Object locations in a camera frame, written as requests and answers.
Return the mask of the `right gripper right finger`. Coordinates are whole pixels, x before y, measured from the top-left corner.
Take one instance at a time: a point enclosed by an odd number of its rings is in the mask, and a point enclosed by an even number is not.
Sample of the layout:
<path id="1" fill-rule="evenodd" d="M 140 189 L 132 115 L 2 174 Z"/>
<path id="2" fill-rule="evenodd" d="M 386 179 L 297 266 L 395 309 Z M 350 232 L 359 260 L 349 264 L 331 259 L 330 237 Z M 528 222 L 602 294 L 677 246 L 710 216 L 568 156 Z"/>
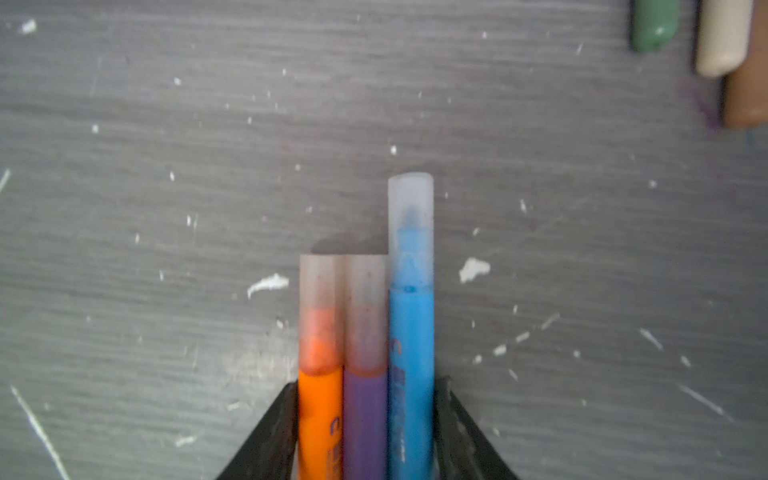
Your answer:
<path id="1" fill-rule="evenodd" d="M 433 427 L 439 479 L 519 479 L 459 401 L 448 376 L 435 380 Z"/>

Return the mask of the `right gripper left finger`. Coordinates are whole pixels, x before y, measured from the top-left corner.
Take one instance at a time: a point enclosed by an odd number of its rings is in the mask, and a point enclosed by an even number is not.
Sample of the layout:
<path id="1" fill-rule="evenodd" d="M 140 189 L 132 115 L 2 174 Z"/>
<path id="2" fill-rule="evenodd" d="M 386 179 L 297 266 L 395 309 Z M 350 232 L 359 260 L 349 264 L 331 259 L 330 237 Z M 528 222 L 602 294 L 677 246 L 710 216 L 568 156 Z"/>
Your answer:
<path id="1" fill-rule="evenodd" d="M 298 382 L 287 383 L 218 480 L 291 479 L 298 442 Z"/>

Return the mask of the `purple highlighter pen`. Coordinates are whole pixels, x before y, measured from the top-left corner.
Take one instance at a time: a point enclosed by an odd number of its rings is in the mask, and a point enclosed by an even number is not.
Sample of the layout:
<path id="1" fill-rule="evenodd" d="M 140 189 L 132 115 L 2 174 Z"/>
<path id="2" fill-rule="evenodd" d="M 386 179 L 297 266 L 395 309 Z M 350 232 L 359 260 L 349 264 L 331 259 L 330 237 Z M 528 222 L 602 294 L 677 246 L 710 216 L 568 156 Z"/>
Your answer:
<path id="1" fill-rule="evenodd" d="M 387 257 L 346 257 L 343 477 L 387 477 Z"/>

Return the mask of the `blue highlighter pen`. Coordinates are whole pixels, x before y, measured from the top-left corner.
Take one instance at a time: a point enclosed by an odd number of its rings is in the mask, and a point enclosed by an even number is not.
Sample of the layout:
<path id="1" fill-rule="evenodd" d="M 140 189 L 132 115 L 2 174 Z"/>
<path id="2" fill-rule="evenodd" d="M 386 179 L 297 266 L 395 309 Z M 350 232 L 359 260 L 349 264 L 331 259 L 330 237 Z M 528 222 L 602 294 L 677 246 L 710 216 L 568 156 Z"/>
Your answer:
<path id="1" fill-rule="evenodd" d="M 434 180 L 388 180 L 389 477 L 433 477 Z"/>

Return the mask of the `lilac cap brown pen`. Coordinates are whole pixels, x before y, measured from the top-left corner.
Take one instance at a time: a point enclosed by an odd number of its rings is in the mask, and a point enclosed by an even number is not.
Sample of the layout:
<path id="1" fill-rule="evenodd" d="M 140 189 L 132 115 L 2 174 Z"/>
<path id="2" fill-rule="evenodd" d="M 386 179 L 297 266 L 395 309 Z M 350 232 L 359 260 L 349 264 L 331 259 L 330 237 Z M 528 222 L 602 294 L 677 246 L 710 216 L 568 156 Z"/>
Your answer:
<path id="1" fill-rule="evenodd" d="M 729 129 L 749 129 L 767 123 L 767 0 L 755 1 L 750 43 L 742 65 L 728 75 L 723 124 Z"/>

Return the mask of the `tan cap pen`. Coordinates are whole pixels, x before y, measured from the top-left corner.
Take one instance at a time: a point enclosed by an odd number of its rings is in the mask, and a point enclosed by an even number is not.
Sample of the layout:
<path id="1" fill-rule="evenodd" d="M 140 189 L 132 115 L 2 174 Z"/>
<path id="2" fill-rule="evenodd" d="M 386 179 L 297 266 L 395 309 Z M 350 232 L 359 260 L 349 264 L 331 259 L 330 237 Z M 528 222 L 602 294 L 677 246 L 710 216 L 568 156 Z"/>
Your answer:
<path id="1" fill-rule="evenodd" d="M 753 13 L 752 0 L 702 0 L 695 70 L 704 78 L 718 78 L 745 60 Z"/>

